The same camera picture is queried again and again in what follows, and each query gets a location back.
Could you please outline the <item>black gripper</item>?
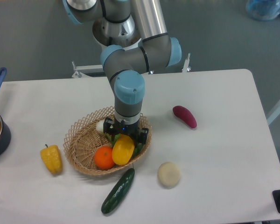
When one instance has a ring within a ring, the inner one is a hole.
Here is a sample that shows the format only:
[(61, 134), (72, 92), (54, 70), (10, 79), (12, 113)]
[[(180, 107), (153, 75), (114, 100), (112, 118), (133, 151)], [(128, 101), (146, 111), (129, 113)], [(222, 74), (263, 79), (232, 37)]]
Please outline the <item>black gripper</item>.
[(109, 117), (105, 118), (103, 123), (103, 132), (111, 137), (114, 141), (115, 135), (123, 134), (134, 140), (135, 145), (145, 145), (149, 134), (148, 128), (139, 128), (139, 120), (133, 124), (128, 124), (124, 120), (119, 122)]

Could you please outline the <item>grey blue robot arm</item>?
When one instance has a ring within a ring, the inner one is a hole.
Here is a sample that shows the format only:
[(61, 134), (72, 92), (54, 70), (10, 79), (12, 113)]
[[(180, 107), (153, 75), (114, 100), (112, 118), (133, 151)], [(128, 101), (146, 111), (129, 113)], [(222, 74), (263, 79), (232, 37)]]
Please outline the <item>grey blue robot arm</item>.
[(160, 2), (65, 0), (63, 5), (74, 23), (94, 21), (104, 37), (100, 61), (115, 98), (115, 118), (104, 121), (104, 132), (145, 144), (149, 130), (139, 127), (143, 74), (175, 65), (182, 57), (179, 41), (168, 35)]

